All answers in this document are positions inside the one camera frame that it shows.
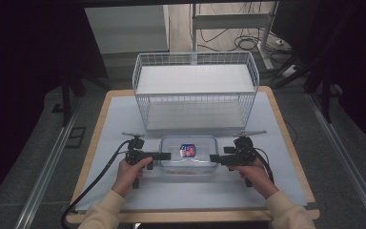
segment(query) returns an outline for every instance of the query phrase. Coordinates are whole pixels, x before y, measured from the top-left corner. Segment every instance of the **beige sleeve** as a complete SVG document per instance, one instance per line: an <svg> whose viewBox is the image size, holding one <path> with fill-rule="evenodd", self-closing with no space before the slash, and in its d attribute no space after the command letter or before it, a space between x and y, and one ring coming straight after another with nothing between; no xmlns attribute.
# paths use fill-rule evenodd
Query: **beige sleeve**
<svg viewBox="0 0 366 229"><path fill-rule="evenodd" d="M118 214L124 203L125 200L122 197L110 190L100 202L88 209L82 224L78 228L117 228L120 222Z"/></svg>
<svg viewBox="0 0 366 229"><path fill-rule="evenodd" d="M273 215L274 229L315 228L307 210L294 205L281 191L267 198L266 207Z"/></svg>

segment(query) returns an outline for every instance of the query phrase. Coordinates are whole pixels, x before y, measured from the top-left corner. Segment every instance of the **white wall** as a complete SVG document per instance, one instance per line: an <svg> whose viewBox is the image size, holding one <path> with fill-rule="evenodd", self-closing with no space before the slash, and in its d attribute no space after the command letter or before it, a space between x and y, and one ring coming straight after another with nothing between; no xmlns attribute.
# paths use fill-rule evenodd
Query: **white wall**
<svg viewBox="0 0 366 229"><path fill-rule="evenodd" d="M167 6L86 8L101 53L169 49Z"/></svg>

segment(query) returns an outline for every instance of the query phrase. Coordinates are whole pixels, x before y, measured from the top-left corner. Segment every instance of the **aluminum frame rail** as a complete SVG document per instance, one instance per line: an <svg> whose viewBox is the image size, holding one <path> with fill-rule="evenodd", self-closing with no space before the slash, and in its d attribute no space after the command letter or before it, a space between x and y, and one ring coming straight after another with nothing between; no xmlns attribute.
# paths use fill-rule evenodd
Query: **aluminum frame rail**
<svg viewBox="0 0 366 229"><path fill-rule="evenodd" d="M17 229L31 227L31 223L34 220L37 209L50 183L53 171L55 170L56 164L61 157L62 150L64 149L68 136L70 135L81 103L82 98L76 97L72 104L71 118L68 124L61 129L61 133L52 147L49 157L47 158L46 163L44 164L43 169L41 170L40 175L30 192L29 198L26 201L26 204L23 207L22 213L20 214L14 228Z"/></svg>
<svg viewBox="0 0 366 229"><path fill-rule="evenodd" d="M322 126L325 134L329 138L332 143L332 146L335 149L335 153L340 160L341 164L343 165L344 170L346 171L347 175L349 176L350 181L355 186L355 189L360 196L365 208L366 208L366 182L364 181L363 176L358 171L355 163L353 162L352 158L348 154L346 148L344 147L343 143L341 142L340 138L338 137L335 128L332 124L328 123L325 117L322 115L319 109L319 102L315 96L307 94L308 99L311 102L311 105L314 109L316 117Z"/></svg>

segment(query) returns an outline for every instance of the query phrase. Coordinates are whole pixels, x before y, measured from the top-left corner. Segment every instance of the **person's left hand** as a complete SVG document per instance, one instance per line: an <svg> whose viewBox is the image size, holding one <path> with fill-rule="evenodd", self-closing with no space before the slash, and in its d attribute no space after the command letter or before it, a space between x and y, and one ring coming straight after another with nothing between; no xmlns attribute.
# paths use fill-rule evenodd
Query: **person's left hand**
<svg viewBox="0 0 366 229"><path fill-rule="evenodd" d="M134 165L130 165L125 159L118 165L117 179L112 190L121 197L125 197L132 188L136 178L142 178L142 168L153 161L152 157L146 157Z"/></svg>

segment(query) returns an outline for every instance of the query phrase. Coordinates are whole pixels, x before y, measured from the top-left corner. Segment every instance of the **table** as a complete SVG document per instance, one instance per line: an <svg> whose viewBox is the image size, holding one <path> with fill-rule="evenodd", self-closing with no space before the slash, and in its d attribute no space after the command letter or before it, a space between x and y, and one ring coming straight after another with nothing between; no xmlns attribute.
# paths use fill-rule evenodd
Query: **table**
<svg viewBox="0 0 366 229"><path fill-rule="evenodd" d="M308 203L315 203L314 195L308 184L308 180L305 177L302 166L296 155L295 147L287 128L285 126L284 120L278 109L272 90L269 87L261 86L259 87L260 92L266 93L269 98L270 105L274 111L274 116L277 120L280 132L283 135L285 145L290 154L290 158L295 167L295 171L301 183L302 190L304 191L306 200ZM86 159L80 173L79 180L75 187L75 191L72 197L72 201L76 199L82 192L87 176L89 174L92 160L96 152L98 145L98 140L103 129L103 124L105 122L109 105L112 101L113 96L133 96L133 91L123 90L123 91L110 91L107 93L102 110L100 112L97 124L91 139L91 145L86 155ZM312 219L317 219L319 217L319 210L313 209L309 210ZM83 214L68 214L67 220L70 223L80 223L83 220ZM270 212L266 209L251 209L251 210L212 210L212 211L156 211L156 212L129 212L121 213L119 215L121 222L204 222L204 221L262 221L262 220L272 220Z"/></svg>

